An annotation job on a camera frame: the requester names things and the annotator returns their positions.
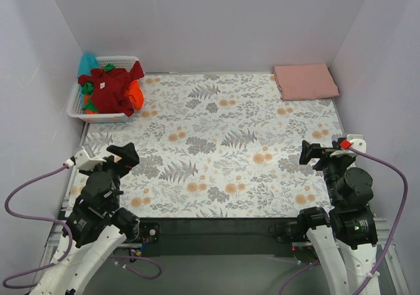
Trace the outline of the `pink printed t-shirt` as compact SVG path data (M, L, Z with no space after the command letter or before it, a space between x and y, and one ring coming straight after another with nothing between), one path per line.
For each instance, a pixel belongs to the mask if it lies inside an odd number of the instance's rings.
M339 96L326 64L274 66L273 72L283 101L313 101Z

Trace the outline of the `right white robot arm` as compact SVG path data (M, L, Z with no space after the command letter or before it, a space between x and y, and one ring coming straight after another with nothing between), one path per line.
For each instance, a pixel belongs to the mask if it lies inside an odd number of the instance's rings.
M301 165L312 159L313 169L324 177L332 210L303 209L297 232L310 241L324 270L331 294L380 294L379 277L372 273L377 255L377 229L368 205L373 198L373 179L353 166L354 152L345 138L332 147L302 141Z

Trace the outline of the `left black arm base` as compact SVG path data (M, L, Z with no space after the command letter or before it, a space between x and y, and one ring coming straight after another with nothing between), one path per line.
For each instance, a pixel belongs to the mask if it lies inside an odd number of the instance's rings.
M160 229L158 222L142 222L117 249L128 251L129 256L141 257L148 246L159 242Z

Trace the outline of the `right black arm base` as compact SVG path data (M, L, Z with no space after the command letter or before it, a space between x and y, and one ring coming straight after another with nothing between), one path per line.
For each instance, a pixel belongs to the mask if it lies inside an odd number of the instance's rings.
M275 222L269 226L268 233L277 242L288 244L296 260L304 263L313 263L318 260L314 246L295 220Z

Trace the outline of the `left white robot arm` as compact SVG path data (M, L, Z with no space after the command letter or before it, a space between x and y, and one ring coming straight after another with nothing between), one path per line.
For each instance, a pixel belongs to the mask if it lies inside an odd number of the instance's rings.
M110 145L107 157L80 147L66 161L87 176L60 237L51 266L32 294L81 294L92 276L122 242L135 241L140 219L121 207L121 178L138 165L133 143Z

